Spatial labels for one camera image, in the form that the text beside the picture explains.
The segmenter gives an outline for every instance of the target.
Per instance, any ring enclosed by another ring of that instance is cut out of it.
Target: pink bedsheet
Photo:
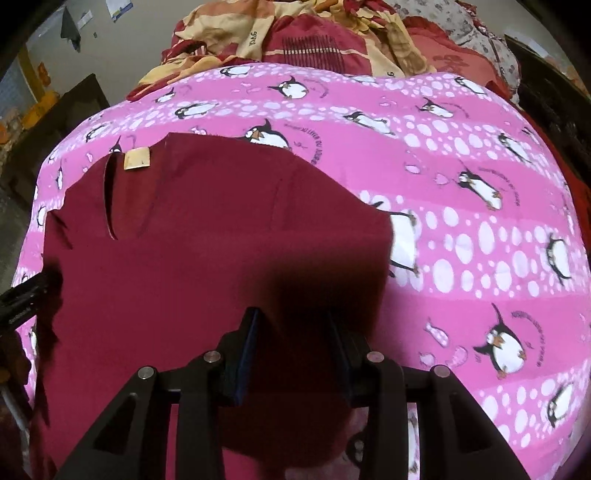
[[[110,150],[171,131],[289,148],[392,212],[392,277],[372,347],[411,367],[448,365],[531,477],[552,476],[591,367],[589,269],[560,169],[511,105],[450,73],[374,79],[266,63],[199,73],[87,119],[56,147],[14,284],[41,270],[45,216],[69,186]],[[32,361],[33,325],[20,328]],[[349,433],[365,421],[357,411]],[[356,478],[354,457],[286,478]]]

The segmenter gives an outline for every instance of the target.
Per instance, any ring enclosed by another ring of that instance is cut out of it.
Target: paper on wall
[[[116,22],[121,15],[134,6],[131,0],[105,0],[105,2],[113,22]]]

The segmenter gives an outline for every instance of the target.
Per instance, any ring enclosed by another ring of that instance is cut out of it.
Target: red fabric
[[[331,38],[338,50],[355,50],[362,55],[367,55],[367,46],[363,37],[326,18],[301,14],[297,17],[279,17],[273,22],[263,43],[262,60],[269,63],[292,63],[300,67],[314,67],[351,75],[372,74],[368,58],[361,55],[338,54],[331,56],[325,51],[312,52],[314,48],[329,47],[329,45],[320,43],[313,44],[314,40],[308,40],[308,44],[301,44],[296,48],[299,52],[304,49],[308,50],[308,53],[291,53],[290,57],[286,41],[314,36],[318,38],[318,42]],[[280,51],[280,53],[268,53],[272,51]]]
[[[372,330],[388,214],[289,151],[242,140],[169,134],[149,167],[122,162],[95,164],[47,216],[44,263],[63,286],[37,320],[35,478],[51,477],[139,367],[184,366],[251,305],[270,323],[245,405],[221,410],[228,479],[277,479],[342,451],[349,409],[314,312],[338,307]]]
[[[456,45],[443,29],[426,18],[407,17],[404,25],[415,46],[438,72],[456,73],[487,87],[494,84],[495,93],[511,97],[508,85],[485,56]]]

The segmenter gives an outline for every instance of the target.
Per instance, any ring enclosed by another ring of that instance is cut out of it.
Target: wall
[[[51,77],[50,87],[59,93],[67,92],[94,73],[113,105],[159,64],[160,53],[170,46],[176,23],[201,3],[202,0],[135,0],[134,7],[113,22],[105,0],[68,0],[66,5],[75,22],[87,10],[93,14],[93,19],[80,30],[80,53],[60,38],[60,21],[39,39],[29,42],[31,62],[35,67],[44,62]]]

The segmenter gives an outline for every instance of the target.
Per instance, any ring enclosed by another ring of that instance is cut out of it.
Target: penguin print
[[[573,390],[574,385],[572,383],[562,385],[550,402],[548,402],[546,413],[548,414],[548,420],[552,428],[556,428],[556,424],[565,418],[569,412]]]
[[[113,145],[110,149],[109,149],[109,153],[122,153],[123,149],[121,148],[121,145],[119,144],[119,141],[121,140],[121,135],[119,136],[119,138],[117,139],[117,142],[115,143],[115,145]]]
[[[418,276],[417,242],[414,233],[417,218],[409,210],[408,213],[391,212],[390,221],[392,222],[392,231],[394,231],[394,241],[390,250],[390,265],[410,270]]]
[[[476,193],[489,210],[500,210],[503,207],[501,192],[470,170],[460,172],[456,183],[463,189]]]
[[[412,415],[408,419],[408,471],[411,473],[418,472],[417,463],[417,438],[418,421],[417,418]]]
[[[389,121],[386,118],[373,119],[359,111],[345,115],[343,118],[349,120],[350,122],[361,125],[362,127],[370,128],[377,133],[390,135],[391,137],[396,138],[396,134],[390,130]]]
[[[285,98],[289,98],[289,99],[304,98],[309,93],[308,88],[303,83],[296,81],[296,79],[293,77],[290,77],[289,80],[281,82],[276,87],[269,87],[269,88],[273,89],[273,90],[277,90]]]
[[[490,357],[492,366],[497,371],[497,377],[502,380],[508,374],[523,368],[527,354],[517,335],[503,322],[501,312],[494,303],[492,307],[495,309],[498,323],[486,335],[486,343],[473,348],[476,352]]]
[[[424,98],[427,101],[427,103],[425,103],[425,105],[419,108],[421,112],[429,112],[433,115],[442,116],[444,118],[453,117],[453,113],[451,113],[449,110],[446,110],[442,106],[436,104],[435,102],[432,102],[427,97]]]
[[[358,83],[376,83],[375,78],[370,77],[369,75],[351,75],[349,78]]]
[[[47,207],[42,205],[39,210],[37,210],[37,226],[42,227],[45,225],[45,215],[47,213]]]
[[[90,140],[98,137],[102,132],[104,132],[107,129],[108,126],[109,126],[109,124],[101,124],[98,127],[94,127],[92,130],[90,130],[86,134],[86,143],[88,143]]]
[[[528,137],[530,137],[536,145],[540,145],[539,140],[535,137],[534,133],[527,127],[523,127],[521,129],[523,133],[525,133]]]
[[[550,241],[546,246],[546,257],[548,264],[558,276],[558,281],[564,285],[563,280],[570,278],[569,253],[566,248],[566,243],[561,238],[552,238],[553,233],[549,235]]]
[[[246,75],[248,75],[248,72],[250,72],[250,69],[252,68],[251,65],[236,65],[234,67],[225,67],[223,69],[220,70],[220,73],[222,75],[225,75],[226,77],[240,77],[243,78]]]
[[[363,463],[363,448],[365,447],[365,429],[357,432],[347,442],[345,455],[350,462],[357,468],[361,468]]]
[[[56,185],[58,190],[61,190],[64,187],[64,171],[61,165],[60,168],[57,169]]]
[[[217,106],[217,103],[200,102],[192,105],[187,105],[179,108],[174,114],[181,120],[192,116],[203,116],[212,108]]]
[[[484,88],[471,80],[465,79],[464,77],[456,77],[455,81],[460,87],[466,87],[477,95],[486,95]]]
[[[244,134],[244,139],[250,143],[259,145],[271,145],[273,147],[286,148],[291,150],[287,139],[279,132],[271,128],[269,120],[265,119],[265,125],[257,125],[252,127]]]
[[[513,155],[515,155],[521,161],[531,163],[529,155],[525,152],[525,150],[519,144],[519,142],[513,140],[511,137],[507,137],[507,135],[505,134],[499,134],[497,138],[499,139],[499,142],[501,142],[501,145],[503,145],[503,147],[505,147],[507,150],[510,150],[513,153]]]
[[[176,95],[176,93],[174,91],[174,87],[172,87],[168,93],[165,93],[164,95],[156,98],[156,100],[154,102],[156,102],[156,103],[168,102],[172,97],[174,97],[174,95]]]

